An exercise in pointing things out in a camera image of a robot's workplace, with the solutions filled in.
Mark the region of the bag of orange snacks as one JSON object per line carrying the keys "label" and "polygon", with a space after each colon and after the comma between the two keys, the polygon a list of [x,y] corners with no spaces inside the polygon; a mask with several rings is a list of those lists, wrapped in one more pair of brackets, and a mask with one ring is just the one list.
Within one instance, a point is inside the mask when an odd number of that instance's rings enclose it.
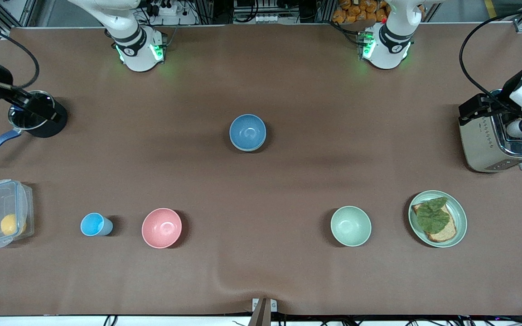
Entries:
{"label": "bag of orange snacks", "polygon": [[332,21],[338,24],[351,24],[360,20],[385,23],[390,12],[390,5],[385,0],[338,0]]}

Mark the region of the white power strip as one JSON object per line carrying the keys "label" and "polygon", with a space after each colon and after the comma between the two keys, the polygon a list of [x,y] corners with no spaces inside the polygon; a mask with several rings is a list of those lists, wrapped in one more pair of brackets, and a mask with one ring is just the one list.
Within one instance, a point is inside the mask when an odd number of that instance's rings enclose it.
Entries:
{"label": "white power strip", "polygon": [[189,0],[146,0],[151,25],[197,25],[200,18]]}

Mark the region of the light green plate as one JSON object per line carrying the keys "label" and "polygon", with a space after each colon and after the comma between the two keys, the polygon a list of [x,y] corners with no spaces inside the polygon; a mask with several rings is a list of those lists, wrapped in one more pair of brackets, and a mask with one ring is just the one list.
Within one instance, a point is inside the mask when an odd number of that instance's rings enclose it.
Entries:
{"label": "light green plate", "polygon": [[[420,204],[439,197],[447,198],[446,205],[448,210],[452,213],[452,216],[454,217],[457,232],[453,239],[450,239],[444,243],[433,243],[432,241],[427,239],[422,229],[418,226],[418,223],[415,220],[415,214],[412,207],[416,204]],[[438,190],[427,190],[414,196],[410,204],[410,208],[408,209],[408,219],[415,235],[417,235],[419,239],[425,242],[427,245],[436,248],[449,248],[457,245],[462,241],[462,239],[464,239],[464,236],[467,232],[467,216],[461,204],[453,196],[450,196],[450,194]]]}

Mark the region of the blue bowl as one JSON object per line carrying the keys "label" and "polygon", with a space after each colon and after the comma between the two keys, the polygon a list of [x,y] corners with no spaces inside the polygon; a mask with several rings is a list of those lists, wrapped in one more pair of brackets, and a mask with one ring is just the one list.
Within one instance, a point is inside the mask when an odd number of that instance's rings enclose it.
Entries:
{"label": "blue bowl", "polygon": [[267,137],[264,121],[254,114],[242,114],[230,125],[229,139],[239,147],[256,147],[263,145]]}

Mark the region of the wholegrain bread slice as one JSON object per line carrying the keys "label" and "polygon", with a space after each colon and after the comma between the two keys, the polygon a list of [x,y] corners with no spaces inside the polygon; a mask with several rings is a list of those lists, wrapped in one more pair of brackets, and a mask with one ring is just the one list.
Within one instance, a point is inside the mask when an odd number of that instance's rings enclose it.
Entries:
{"label": "wholegrain bread slice", "polygon": [[[419,204],[416,204],[412,207],[413,211],[414,211],[414,214],[415,214],[415,220],[416,222],[418,223],[417,221],[417,216],[416,216],[416,213],[415,213],[415,209],[417,208]],[[453,239],[457,233],[457,228],[456,228],[456,225],[455,225],[455,221],[454,221],[454,217],[452,216],[452,213],[448,210],[447,208],[447,205],[445,205],[445,207],[443,208],[443,210],[445,212],[448,212],[449,215],[450,215],[450,221],[449,223],[446,225],[446,227],[439,233],[435,234],[435,235],[431,235],[425,231],[423,231],[423,233],[426,235],[427,239],[432,241],[433,243],[444,243],[450,239]]]}

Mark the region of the light blue cup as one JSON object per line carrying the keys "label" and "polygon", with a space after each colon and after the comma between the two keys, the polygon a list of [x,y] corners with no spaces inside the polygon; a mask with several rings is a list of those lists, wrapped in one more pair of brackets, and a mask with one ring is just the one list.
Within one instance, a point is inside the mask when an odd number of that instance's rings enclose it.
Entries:
{"label": "light blue cup", "polygon": [[85,236],[106,236],[113,230],[113,223],[100,213],[87,214],[80,223],[81,233]]}

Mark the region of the silver toaster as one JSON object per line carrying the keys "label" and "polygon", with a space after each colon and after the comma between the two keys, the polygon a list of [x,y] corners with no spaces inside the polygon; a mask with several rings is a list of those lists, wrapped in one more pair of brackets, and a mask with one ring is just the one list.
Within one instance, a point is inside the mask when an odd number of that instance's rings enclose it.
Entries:
{"label": "silver toaster", "polygon": [[506,126],[510,114],[460,120],[459,129],[468,166],[479,173],[501,173],[513,167],[522,171],[522,138],[512,138]]}

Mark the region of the yellow lemon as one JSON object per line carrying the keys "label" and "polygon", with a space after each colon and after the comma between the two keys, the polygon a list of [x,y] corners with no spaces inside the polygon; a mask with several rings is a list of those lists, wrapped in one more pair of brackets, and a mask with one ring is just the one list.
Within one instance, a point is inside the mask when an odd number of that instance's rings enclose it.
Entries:
{"label": "yellow lemon", "polygon": [[19,236],[26,230],[25,221],[19,223],[14,213],[6,215],[0,221],[0,229],[4,236]]}

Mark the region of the brown table cloth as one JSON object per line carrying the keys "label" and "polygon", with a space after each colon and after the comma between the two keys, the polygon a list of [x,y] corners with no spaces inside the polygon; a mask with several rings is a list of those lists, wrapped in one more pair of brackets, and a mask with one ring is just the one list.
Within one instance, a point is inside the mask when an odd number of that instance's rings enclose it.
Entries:
{"label": "brown table cloth", "polygon": [[[34,234],[0,248],[0,315],[240,313],[257,297],[285,314],[522,314],[522,171],[473,173],[460,141],[473,27],[419,26],[389,71],[327,25],[184,27],[144,73],[103,29],[13,30],[69,118],[0,148],[0,180],[34,206]],[[232,146],[242,114],[264,121],[263,149]],[[455,246],[412,230],[427,190],[464,209]],[[365,244],[332,235],[343,206],[371,219]],[[165,249],[141,234],[158,208],[182,221]],[[109,235],[81,233],[93,212]]]}

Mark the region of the green lettuce leaf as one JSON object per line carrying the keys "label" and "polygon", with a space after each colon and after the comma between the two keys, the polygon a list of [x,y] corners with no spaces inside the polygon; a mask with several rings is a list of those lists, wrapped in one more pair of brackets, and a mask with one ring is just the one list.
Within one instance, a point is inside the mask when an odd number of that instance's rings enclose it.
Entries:
{"label": "green lettuce leaf", "polygon": [[415,213],[423,231],[435,235],[446,227],[450,221],[449,213],[443,210],[446,203],[446,197],[439,197],[417,206]]}

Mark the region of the pink bowl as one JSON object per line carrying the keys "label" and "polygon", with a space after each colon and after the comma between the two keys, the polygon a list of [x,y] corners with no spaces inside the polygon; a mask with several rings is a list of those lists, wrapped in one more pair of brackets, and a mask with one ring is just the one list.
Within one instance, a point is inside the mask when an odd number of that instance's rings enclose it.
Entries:
{"label": "pink bowl", "polygon": [[182,233],[182,220],[169,208],[153,210],[143,221],[141,234],[144,242],[155,249],[174,245]]}

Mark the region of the glass lid blue knob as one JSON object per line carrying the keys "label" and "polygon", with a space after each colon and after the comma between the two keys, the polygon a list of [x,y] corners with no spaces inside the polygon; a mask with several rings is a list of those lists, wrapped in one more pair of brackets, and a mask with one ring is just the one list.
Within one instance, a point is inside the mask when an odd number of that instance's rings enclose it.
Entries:
{"label": "glass lid blue knob", "polygon": [[58,117],[55,101],[45,91],[31,91],[25,101],[11,105],[8,111],[9,123],[22,130],[39,128]]}

